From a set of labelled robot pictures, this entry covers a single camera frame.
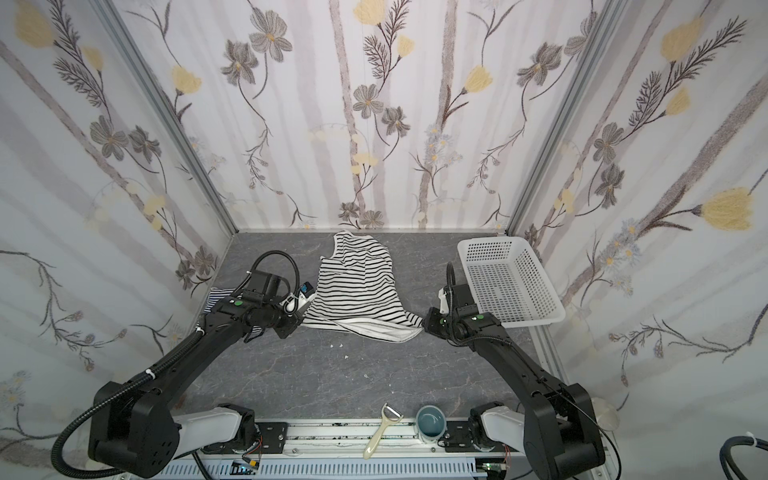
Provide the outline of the black white striped tank top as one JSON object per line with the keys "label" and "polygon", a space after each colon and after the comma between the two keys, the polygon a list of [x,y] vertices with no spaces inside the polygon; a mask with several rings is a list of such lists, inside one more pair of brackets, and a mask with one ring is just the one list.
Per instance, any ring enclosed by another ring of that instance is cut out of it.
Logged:
{"label": "black white striped tank top", "polygon": [[404,343],[422,332],[421,322],[399,298],[389,250],[371,236],[335,234],[332,255],[320,261],[316,292],[302,324]]}

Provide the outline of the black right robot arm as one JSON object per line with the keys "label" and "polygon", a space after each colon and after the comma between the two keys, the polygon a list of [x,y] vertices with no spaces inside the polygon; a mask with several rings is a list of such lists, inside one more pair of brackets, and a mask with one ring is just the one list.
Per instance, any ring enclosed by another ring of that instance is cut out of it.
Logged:
{"label": "black right robot arm", "polygon": [[493,314],[479,311],[468,285],[445,286],[424,330],[486,360],[512,389],[521,411],[490,402],[470,411],[468,433],[448,449],[471,443],[478,450],[504,444],[525,454],[540,479],[569,479],[605,463],[602,434],[589,394],[544,370],[508,335]]}

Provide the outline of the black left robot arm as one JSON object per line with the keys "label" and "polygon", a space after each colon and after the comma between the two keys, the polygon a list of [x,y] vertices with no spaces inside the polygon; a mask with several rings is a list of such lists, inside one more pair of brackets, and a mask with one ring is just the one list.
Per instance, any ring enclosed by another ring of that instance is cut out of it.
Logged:
{"label": "black left robot arm", "polygon": [[122,393],[110,382],[94,397],[90,459],[142,478],[158,474],[173,459],[211,445],[249,450],[260,435],[250,408],[223,404],[212,410],[174,416],[173,406],[206,368],[255,329],[273,329],[285,338],[298,320],[284,312],[280,294],[286,280],[257,271],[244,286],[220,299],[195,331],[144,372]]}

